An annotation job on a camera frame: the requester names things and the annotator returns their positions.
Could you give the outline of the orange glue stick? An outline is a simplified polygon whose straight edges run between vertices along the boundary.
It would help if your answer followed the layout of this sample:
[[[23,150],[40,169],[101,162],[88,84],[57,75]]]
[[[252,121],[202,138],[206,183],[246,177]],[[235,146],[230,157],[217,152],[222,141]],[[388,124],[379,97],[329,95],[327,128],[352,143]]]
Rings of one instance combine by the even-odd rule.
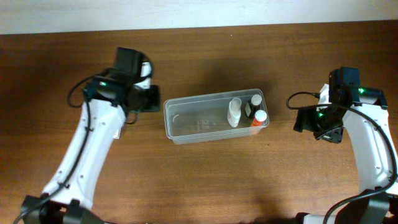
[[[267,113],[264,110],[257,110],[254,114],[251,127],[261,126],[266,119]]]

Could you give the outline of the dark bottle with white cap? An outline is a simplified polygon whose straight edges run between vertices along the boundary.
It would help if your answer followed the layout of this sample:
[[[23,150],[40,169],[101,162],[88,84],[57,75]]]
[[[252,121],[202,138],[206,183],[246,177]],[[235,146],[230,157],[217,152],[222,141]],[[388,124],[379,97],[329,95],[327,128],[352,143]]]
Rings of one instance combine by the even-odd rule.
[[[255,94],[246,103],[246,106],[245,106],[244,110],[245,110],[246,116],[248,118],[253,118],[254,117],[254,114],[256,113],[256,111],[260,109],[261,102],[262,102],[261,95]]]

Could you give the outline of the white plastic bottle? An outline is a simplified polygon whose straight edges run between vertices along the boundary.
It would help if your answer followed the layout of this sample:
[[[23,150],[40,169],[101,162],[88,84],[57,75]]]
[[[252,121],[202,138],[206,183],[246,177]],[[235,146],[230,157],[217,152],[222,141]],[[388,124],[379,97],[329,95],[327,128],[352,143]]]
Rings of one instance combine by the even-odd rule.
[[[233,98],[228,105],[227,119],[231,127],[236,128],[241,117],[241,99]]]

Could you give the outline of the white Panadol medicine box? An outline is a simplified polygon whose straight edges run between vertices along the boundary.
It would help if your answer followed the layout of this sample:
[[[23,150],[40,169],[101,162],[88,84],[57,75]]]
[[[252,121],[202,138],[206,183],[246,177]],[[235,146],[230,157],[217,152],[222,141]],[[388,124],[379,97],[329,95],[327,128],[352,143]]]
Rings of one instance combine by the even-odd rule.
[[[121,130],[122,130],[122,126],[115,132],[115,134],[113,136],[114,139],[119,139],[120,138]]]

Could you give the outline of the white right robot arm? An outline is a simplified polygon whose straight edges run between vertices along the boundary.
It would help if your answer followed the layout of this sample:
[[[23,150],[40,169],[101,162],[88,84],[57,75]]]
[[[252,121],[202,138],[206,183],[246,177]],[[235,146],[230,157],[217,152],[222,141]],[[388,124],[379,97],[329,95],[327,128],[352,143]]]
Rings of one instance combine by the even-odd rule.
[[[297,223],[397,223],[397,153],[381,90],[325,85],[317,105],[297,107],[294,130],[339,143],[347,131],[359,175],[359,193],[325,215],[298,213]]]

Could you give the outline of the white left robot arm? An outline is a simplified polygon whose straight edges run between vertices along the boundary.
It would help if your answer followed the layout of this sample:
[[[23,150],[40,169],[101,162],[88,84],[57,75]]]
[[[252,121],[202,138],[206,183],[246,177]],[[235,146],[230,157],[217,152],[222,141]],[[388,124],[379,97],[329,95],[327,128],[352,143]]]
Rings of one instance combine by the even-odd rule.
[[[81,81],[81,116],[67,152],[41,196],[25,197],[14,223],[103,223],[92,212],[108,151],[129,114],[160,110],[160,88],[93,76]]]

